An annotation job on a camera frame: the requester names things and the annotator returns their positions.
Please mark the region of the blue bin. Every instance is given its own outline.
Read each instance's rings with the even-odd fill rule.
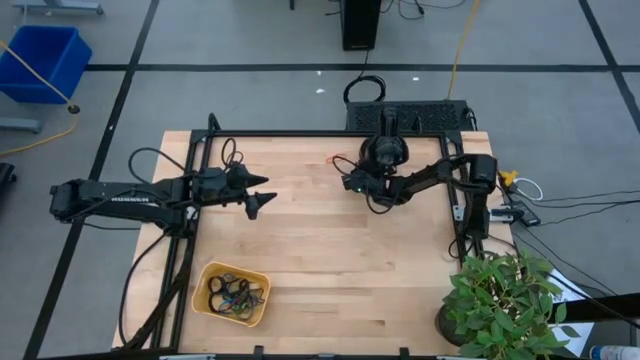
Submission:
[[[68,98],[91,58],[91,49],[73,27],[23,26],[9,47]],[[0,91],[17,102],[66,103],[6,51],[0,57]]]

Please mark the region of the yellow bin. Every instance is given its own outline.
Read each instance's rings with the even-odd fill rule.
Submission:
[[[209,287],[207,286],[207,281],[209,281],[213,276],[222,276],[227,273],[232,274],[235,277],[245,278],[252,283],[259,284],[260,287],[264,289],[264,293],[262,294],[264,303],[256,307],[253,315],[251,315],[251,317],[246,321],[216,314],[211,312],[211,309],[209,309]],[[248,327],[254,327],[258,325],[262,319],[264,309],[267,307],[267,300],[269,299],[270,291],[271,281],[269,281],[269,277],[267,275],[219,262],[212,262],[202,269],[200,280],[198,280],[198,285],[196,286],[196,290],[193,292],[193,297],[191,298],[191,308],[197,313],[208,314],[225,320],[230,320],[238,324],[246,325]]]

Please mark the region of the wooden table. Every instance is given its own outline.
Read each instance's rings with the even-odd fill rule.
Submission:
[[[162,151],[184,161],[189,136],[166,132]],[[375,215],[363,195],[344,191],[340,175],[327,161],[335,154],[357,159],[363,139],[236,139],[251,173],[270,178],[251,191],[276,191],[278,197],[255,221],[247,219],[244,206],[203,208],[180,352],[251,353],[255,345],[263,345],[269,354],[382,355],[398,354],[400,347],[409,347],[413,355],[456,353],[434,328],[441,299],[451,290],[449,275],[459,269],[447,254],[454,232],[445,185]],[[210,166],[220,166],[223,140],[214,140]],[[467,153],[491,153],[484,132],[463,133],[463,141]],[[411,155],[400,167],[404,175],[441,157],[437,139],[407,142]],[[180,175],[159,157],[154,181]],[[496,190],[489,206],[501,204]],[[154,225],[144,225],[136,257],[160,233]],[[491,224],[490,233],[512,241],[508,225]],[[133,275],[125,311],[129,338],[157,303],[168,246],[168,240],[161,243]],[[484,247],[510,251],[490,239]],[[212,261],[271,278],[271,296],[258,326],[247,328],[191,310],[193,287]],[[168,344],[173,310],[166,316],[163,344]],[[117,337],[114,344],[119,344]]]

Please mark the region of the yellow cable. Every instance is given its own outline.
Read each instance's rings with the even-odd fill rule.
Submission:
[[[9,54],[11,54],[14,58],[16,58],[16,60],[18,60],[27,70],[29,70],[29,72],[31,72],[33,74],[33,76],[35,76],[38,80],[40,80],[43,84],[47,85],[51,90],[53,90],[56,94],[58,94],[61,98],[64,99],[64,101],[67,102],[67,106],[75,106],[71,100],[66,97],[60,90],[58,90],[55,86],[51,85],[47,80],[45,80],[42,76],[40,76],[40,74],[38,74],[35,70],[33,70],[33,68],[31,66],[29,66],[29,64],[27,64],[26,61],[24,61],[18,54],[16,54],[13,50],[11,50],[11,48],[9,48],[9,46],[0,41],[0,47],[4,48]],[[46,139],[40,140],[40,141],[36,141],[33,144],[27,145],[27,146],[22,146],[19,148],[15,148],[15,149],[11,149],[11,150],[7,150],[7,151],[3,151],[0,152],[0,156],[6,156],[9,154],[14,154],[20,151],[24,151],[24,150],[29,150],[32,149],[36,146],[42,145],[42,144],[46,144],[49,141],[55,140],[55,139],[59,139],[65,135],[70,134],[75,128],[76,125],[78,124],[78,117],[75,114],[71,114],[71,127],[69,127],[69,129],[58,133],[56,135],[50,136]]]
[[[473,7],[471,8],[471,14],[469,14],[467,23],[464,26],[462,39],[460,39],[460,43],[458,44],[458,48],[456,49],[456,57],[453,60],[453,70],[451,71],[451,81],[449,82],[449,92],[447,93],[447,100],[450,100],[451,95],[453,95],[453,83],[455,83],[456,81],[456,76],[457,76],[456,71],[458,70],[458,61],[460,60],[460,53],[462,52],[462,48],[464,47],[464,42],[467,40],[467,35],[469,34],[469,30],[471,29],[473,18],[476,16],[478,5],[480,5],[480,0],[475,0],[475,2],[473,3]]]

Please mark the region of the white cable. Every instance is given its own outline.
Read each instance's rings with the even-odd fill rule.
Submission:
[[[518,187],[518,189],[516,190],[518,192],[518,194],[526,197],[527,199],[531,200],[531,201],[540,201],[542,200],[542,198],[544,198],[544,194],[542,193],[542,189],[540,188],[540,186],[538,186],[538,184],[535,183],[535,181],[527,179],[527,178],[515,178],[513,179],[513,183],[517,184],[519,181],[522,182],[526,182],[529,183],[531,185],[533,185],[536,189],[538,189],[538,192],[540,193],[540,196],[537,198],[531,197],[527,194],[524,193],[524,191],[520,190],[520,187]]]

